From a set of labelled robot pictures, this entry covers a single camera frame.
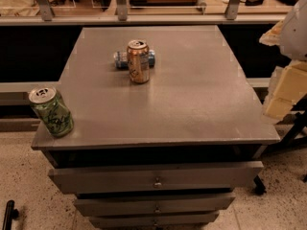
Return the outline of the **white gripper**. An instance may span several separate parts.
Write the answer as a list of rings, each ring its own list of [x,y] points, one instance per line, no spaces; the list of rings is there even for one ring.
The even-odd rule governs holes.
[[[307,94],[307,0],[298,0],[284,22],[277,22],[259,42],[280,45],[281,54],[293,59],[285,68],[275,67],[263,104],[265,117],[282,120]]]

